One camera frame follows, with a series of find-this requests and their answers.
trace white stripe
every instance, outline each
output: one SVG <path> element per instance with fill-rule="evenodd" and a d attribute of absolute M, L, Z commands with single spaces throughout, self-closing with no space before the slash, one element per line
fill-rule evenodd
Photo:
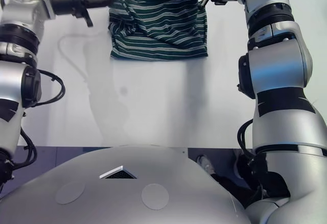
<path fill-rule="evenodd" d="M 127 36 L 126 39 L 134 39 L 134 40 L 153 40 L 153 41 L 156 40 L 156 39 L 151 39 L 151 38 L 145 38 L 145 37 L 133 37 L 133 36 Z"/>
<path fill-rule="evenodd" d="M 201 13 L 201 14 L 198 15 L 198 17 L 202 17 L 202 16 L 206 16 L 206 12 Z"/>
<path fill-rule="evenodd" d="M 175 19 L 175 20 L 165 19 L 165 20 L 160 21 L 160 22 L 156 22 L 156 23 L 152 23 L 152 24 L 147 24 L 146 27 L 149 27 L 149 26 L 152 26 L 152 25 L 156 25 L 156 24 L 161 24 L 161 23 L 163 23 L 164 21 L 172 22 L 172 21 L 178 21 L 178 20 L 181 20 L 181 19 Z M 187 22 L 183 22 L 183 23 L 175 23 L 175 24 L 172 24 L 172 25 L 170 25 L 170 26 L 174 26 L 174 27 L 184 26 L 184 25 L 187 25 L 187 24 L 191 24 L 193 21 L 194 21 L 194 20 L 187 21 Z"/>
<path fill-rule="evenodd" d="M 191 23 L 192 22 L 190 21 L 189 23 L 183 22 L 183 23 L 175 23 L 175 24 L 170 24 L 170 25 L 165 24 L 162 27 L 151 27 L 149 29 L 147 28 L 148 26 L 142 26 L 142 27 L 140 27 L 140 29 L 146 30 L 146 31 L 164 30 L 164 29 L 175 28 L 175 27 L 184 27 L 184 26 L 189 25 Z"/>
<path fill-rule="evenodd" d="M 136 3 L 146 3 L 146 2 L 136 1 L 136 0 L 128 0 L 128 1 L 133 1 L 133 2 L 136 2 Z M 146 6 L 146 7 L 148 7 L 148 9 L 155 9 L 155 8 L 161 7 L 163 5 L 178 4 L 178 3 L 181 3 L 181 2 L 185 2 L 185 1 L 190 1 L 190 0 L 172 0 L 172 1 L 164 2 L 163 4 L 159 4 L 159 5 L 155 5 L 155 6 Z"/>
<path fill-rule="evenodd" d="M 121 41 L 116 39 L 116 42 L 119 43 L 122 48 L 126 48 L 126 49 L 139 49 L 139 50 L 144 50 L 144 51 L 163 51 L 163 52 L 191 52 L 191 51 L 196 51 L 198 49 L 202 49 L 203 46 L 195 46 L 195 47 L 191 47 L 191 48 L 187 48 L 187 49 L 178 49 L 178 48 L 165 48 L 165 47 L 139 47 L 139 46 L 128 46 L 125 45 L 124 43 L 122 43 Z"/>
<path fill-rule="evenodd" d="M 153 34 L 161 34 L 161 33 L 152 33 L 152 34 L 149 34 L 148 36 L 150 37 L 150 36 L 153 35 Z M 180 31 L 174 31 L 174 32 L 173 32 L 172 34 L 170 34 L 170 35 L 163 34 L 163 35 L 154 36 L 154 37 L 155 37 L 156 39 L 162 39 L 162 38 L 167 38 L 167 37 L 173 37 L 173 36 L 176 35 L 176 34 L 179 34 L 179 35 L 176 36 L 176 37 L 174 37 L 174 38 L 172 38 L 172 39 L 175 39 L 175 38 L 181 37 L 181 36 L 183 36 L 183 35 L 187 35 L 187 34 L 181 34 Z"/>
<path fill-rule="evenodd" d="M 151 12 L 151 13 L 138 13 L 138 15 L 151 15 L 151 14 L 155 14 L 155 13 L 158 13 L 160 11 L 163 11 L 163 10 L 177 10 L 177 9 L 182 9 L 182 8 L 185 8 L 185 6 L 181 6 L 181 7 L 178 7 L 178 8 L 172 8 L 172 9 L 170 9 L 170 8 L 162 8 L 159 11 L 154 11 L 154 12 Z"/>
<path fill-rule="evenodd" d="M 163 4 L 159 4 L 159 5 L 155 5 L 155 6 L 138 6 L 138 5 L 133 5 L 133 4 L 129 4 L 131 7 L 133 7 L 134 9 L 138 9 L 138 10 L 153 10 L 153 9 L 157 9 L 159 7 L 162 7 L 162 6 L 167 6 L 169 4 L 177 4 L 177 3 L 182 3 L 182 2 L 185 2 L 185 1 L 191 1 L 191 0 L 178 0 L 178 1 L 175 1 L 173 3 L 163 3 Z"/>
<path fill-rule="evenodd" d="M 123 6 L 123 4 L 121 2 L 119 2 L 119 1 L 114 1 L 113 6 L 114 5 L 116 5 L 116 6 L 118 5 L 118 6 L 121 6 L 121 7 Z"/>
<path fill-rule="evenodd" d="M 124 40 L 124 42 L 125 42 L 125 43 L 130 43 L 130 44 L 146 44 L 146 45 L 165 44 L 165 45 L 167 45 L 167 43 L 153 43 L 153 44 L 152 44 L 152 43 L 134 43 L 134 42 L 126 41 L 126 40 Z M 185 46 L 188 46 L 189 44 L 193 44 L 193 43 L 202 43 L 202 44 L 203 44 L 203 41 L 194 41 L 194 42 L 192 42 L 192 43 L 188 43 L 188 44 L 184 45 L 184 47 L 185 47 Z"/>
<path fill-rule="evenodd" d="M 147 59 L 147 60 L 153 61 L 152 58 L 149 58 L 149 57 L 139 57 L 139 56 L 135 56 L 135 55 L 131 55 L 131 54 L 122 53 L 122 52 L 119 52 L 117 49 L 112 49 L 112 51 L 115 52 L 118 55 L 125 56 L 125 57 L 130 56 L 130 57 L 134 57 L 136 59 Z M 157 53 L 157 54 L 143 53 L 143 52 L 136 52 L 136 53 L 147 54 L 147 55 L 152 55 L 152 56 L 159 55 L 159 56 L 166 56 L 166 57 L 194 57 L 194 56 L 205 54 L 205 52 L 203 52 L 203 53 L 197 53 L 197 54 L 187 55 L 187 56 L 176 56 L 176 55 L 165 55 L 165 54 L 159 54 L 159 53 Z"/>
<path fill-rule="evenodd" d="M 190 37 L 186 37 L 186 38 L 182 38 L 180 40 L 177 40 L 176 42 L 174 42 L 174 44 L 181 44 L 187 40 L 190 40 L 190 39 L 197 39 L 198 37 L 196 36 L 190 36 Z"/>
<path fill-rule="evenodd" d="M 112 33 L 114 33 L 114 32 L 113 32 L 113 28 L 114 28 L 114 25 L 112 24 L 112 25 L 110 26 L 110 31 L 111 31 Z"/>
<path fill-rule="evenodd" d="M 179 35 L 177 35 L 177 36 L 174 37 L 174 38 L 170 38 L 170 39 L 169 39 L 170 42 L 173 41 L 173 39 L 181 38 L 181 37 L 183 37 L 183 36 L 190 37 L 188 34 L 180 34 L 180 33 L 181 33 L 180 31 L 177 31 L 177 33 L 179 33 Z M 166 35 L 160 35 L 160 36 L 154 36 L 154 38 L 155 38 L 155 39 L 158 39 L 158 40 L 161 40 L 161 39 L 163 39 L 163 38 L 167 38 L 167 36 L 166 36 Z"/>
<path fill-rule="evenodd" d="M 109 13 L 113 13 L 117 15 L 129 15 L 126 10 L 121 10 L 117 8 L 110 8 Z"/>
<path fill-rule="evenodd" d="M 156 21 L 156 20 L 159 20 L 160 18 L 164 17 L 164 16 L 181 16 L 181 15 L 184 15 L 185 13 L 189 13 L 190 10 L 188 9 L 185 9 L 185 10 L 182 10 L 181 12 L 178 12 L 178 13 L 172 13 L 172 12 L 164 12 L 164 13 L 161 13 L 160 15 L 158 16 L 155 16 L 155 17 L 150 17 L 150 18 L 142 18 L 143 21 Z"/>
<path fill-rule="evenodd" d="M 174 31 L 172 34 L 170 34 L 170 35 L 163 34 L 163 33 L 161 33 L 161 32 L 154 32 L 154 33 L 148 34 L 148 36 L 151 36 L 151 35 L 154 35 L 154 34 L 161 34 L 161 35 L 159 35 L 160 37 L 161 37 L 161 36 L 164 36 L 164 37 L 172 37 L 172 36 L 174 36 L 174 35 L 176 35 L 176 34 L 180 34 L 180 35 L 179 35 L 180 37 L 183 36 L 183 35 L 187 35 L 187 36 L 188 36 L 187 33 L 183 32 L 183 31 L 185 31 L 186 29 L 175 30 L 175 31 Z"/>

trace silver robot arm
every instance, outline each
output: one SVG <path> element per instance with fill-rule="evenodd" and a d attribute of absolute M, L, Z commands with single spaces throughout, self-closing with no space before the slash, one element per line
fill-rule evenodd
<path fill-rule="evenodd" d="M 11 161 L 26 108 L 41 98 L 37 50 L 44 21 L 54 19 L 50 0 L 8 0 L 0 22 L 0 187 L 12 178 Z"/>
<path fill-rule="evenodd" d="M 37 51 L 44 22 L 56 15 L 85 18 L 88 8 L 107 7 L 112 0 L 2 0 L 0 21 L 0 190 L 16 169 L 12 157 L 18 144 L 24 110 L 41 98 Z"/>
<path fill-rule="evenodd" d="M 256 100 L 251 167 L 271 197 L 247 208 L 252 223 L 325 223 L 327 127 L 303 92 L 312 58 L 289 0 L 211 1 L 245 6 L 249 41 L 239 90 Z"/>

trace fabric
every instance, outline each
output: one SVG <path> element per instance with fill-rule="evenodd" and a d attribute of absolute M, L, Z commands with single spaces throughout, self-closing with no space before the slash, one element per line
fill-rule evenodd
<path fill-rule="evenodd" d="M 114 0 L 111 55 L 144 61 L 207 56 L 207 20 L 198 0 Z"/>

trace dark floor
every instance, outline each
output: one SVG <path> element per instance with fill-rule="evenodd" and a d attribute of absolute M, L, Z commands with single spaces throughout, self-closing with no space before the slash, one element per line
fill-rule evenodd
<path fill-rule="evenodd" d="M 40 176 L 50 169 L 74 158 L 81 154 L 88 153 L 101 148 L 97 147 L 42 147 L 38 148 L 38 158 L 36 162 L 26 168 L 19 169 L 14 172 L 15 179 L 8 182 L 0 198 L 24 183 Z M 246 183 L 237 178 L 233 171 L 233 165 L 236 160 L 233 149 L 207 149 L 207 148 L 189 148 L 189 158 L 196 160 L 198 155 L 207 155 L 216 170 L 216 173 L 232 179 L 240 186 L 246 186 Z M 19 146 L 14 156 L 15 162 L 22 162 L 25 160 L 26 151 L 22 146 Z"/>

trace striped cloth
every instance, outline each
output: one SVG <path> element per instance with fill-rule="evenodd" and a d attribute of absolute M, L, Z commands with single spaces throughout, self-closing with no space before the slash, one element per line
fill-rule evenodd
<path fill-rule="evenodd" d="M 111 56 L 144 61 L 206 57 L 207 21 L 198 0 L 114 0 Z"/>

